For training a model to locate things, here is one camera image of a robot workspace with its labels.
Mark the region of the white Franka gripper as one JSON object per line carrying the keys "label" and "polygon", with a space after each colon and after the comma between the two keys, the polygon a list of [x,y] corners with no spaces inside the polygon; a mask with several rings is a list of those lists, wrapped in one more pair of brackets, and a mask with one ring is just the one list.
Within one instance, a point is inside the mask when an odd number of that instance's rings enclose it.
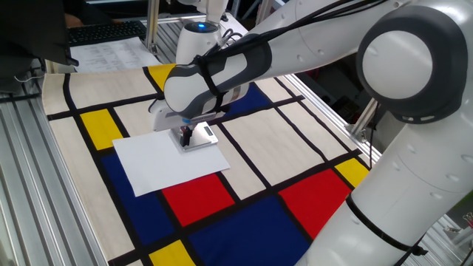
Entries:
{"label": "white Franka gripper", "polygon": [[197,124],[215,120],[225,115],[224,111],[219,111],[188,119],[172,111],[164,100],[153,101],[149,106],[149,113],[153,116],[152,130],[155,132],[180,128],[180,145],[182,147],[190,145],[191,137]]}

